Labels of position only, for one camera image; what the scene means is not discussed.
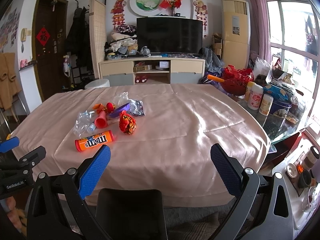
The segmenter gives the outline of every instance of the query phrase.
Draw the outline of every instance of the human hand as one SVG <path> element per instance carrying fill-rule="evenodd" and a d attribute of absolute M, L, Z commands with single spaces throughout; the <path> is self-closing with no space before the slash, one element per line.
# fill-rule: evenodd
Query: human hand
<path fill-rule="evenodd" d="M 19 219 L 19 215 L 18 215 L 18 212 L 16 209 L 15 199 L 13 197 L 9 197 L 6 199 L 5 202 L 8 206 L 8 208 L 10 209 L 10 212 L 7 213 L 9 220 L 11 221 L 11 223 L 14 225 L 15 228 L 21 229 L 22 224 L 21 224 L 21 221 Z"/>

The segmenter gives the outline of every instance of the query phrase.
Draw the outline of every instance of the red basket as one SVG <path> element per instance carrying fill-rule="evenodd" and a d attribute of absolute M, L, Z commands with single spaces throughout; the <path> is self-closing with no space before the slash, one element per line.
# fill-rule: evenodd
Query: red basket
<path fill-rule="evenodd" d="M 248 82 L 254 80 L 252 69 L 236 70 L 232 65 L 228 65 L 228 67 L 225 68 L 222 74 L 221 78 L 225 81 L 221 83 L 221 87 L 230 94 L 243 96 Z"/>

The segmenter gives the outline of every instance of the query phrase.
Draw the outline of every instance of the brown cloth on chair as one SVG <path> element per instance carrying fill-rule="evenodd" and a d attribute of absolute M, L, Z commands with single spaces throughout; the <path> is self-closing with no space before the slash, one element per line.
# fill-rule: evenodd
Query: brown cloth on chair
<path fill-rule="evenodd" d="M 14 71 L 15 53 L 0 53 L 0 107 L 12 106 L 12 98 L 21 91 Z"/>

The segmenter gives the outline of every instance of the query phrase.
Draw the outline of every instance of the air conditioner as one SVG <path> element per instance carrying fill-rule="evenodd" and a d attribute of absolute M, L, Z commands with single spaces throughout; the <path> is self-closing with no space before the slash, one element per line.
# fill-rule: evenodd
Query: air conditioner
<path fill-rule="evenodd" d="M 222 0 L 222 61 L 236 69 L 249 63 L 249 3 L 244 0 Z"/>

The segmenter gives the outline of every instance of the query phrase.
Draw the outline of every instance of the circular lotus picture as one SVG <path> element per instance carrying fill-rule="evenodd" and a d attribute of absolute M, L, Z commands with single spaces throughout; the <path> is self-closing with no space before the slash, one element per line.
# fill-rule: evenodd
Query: circular lotus picture
<path fill-rule="evenodd" d="M 144 11 L 152 11 L 159 6 L 160 0 L 136 0 L 136 4 Z"/>

